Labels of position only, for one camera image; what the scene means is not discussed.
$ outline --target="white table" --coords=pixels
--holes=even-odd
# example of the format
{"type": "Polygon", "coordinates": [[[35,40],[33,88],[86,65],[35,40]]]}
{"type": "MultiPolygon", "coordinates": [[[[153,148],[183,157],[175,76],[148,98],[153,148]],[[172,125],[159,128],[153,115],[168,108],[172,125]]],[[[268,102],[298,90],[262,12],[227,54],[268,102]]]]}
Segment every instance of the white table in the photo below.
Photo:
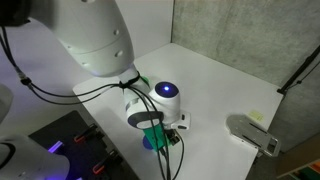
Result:
{"type": "MultiPolygon", "coordinates": [[[[245,179],[257,150],[230,136],[226,118],[255,110],[263,114],[259,123],[268,129],[282,99],[276,92],[278,87],[175,44],[138,58],[135,64],[152,85],[162,80],[176,84],[181,108],[191,113],[191,129],[179,131],[185,141],[185,158],[177,179],[245,179]]],[[[118,81],[93,78],[75,86],[74,92],[118,81]]],[[[84,106],[140,179],[161,179],[156,153],[143,147],[143,132],[126,122],[120,89],[112,89],[84,106]]],[[[180,155],[181,143],[170,147],[172,174],[180,155]]]]}

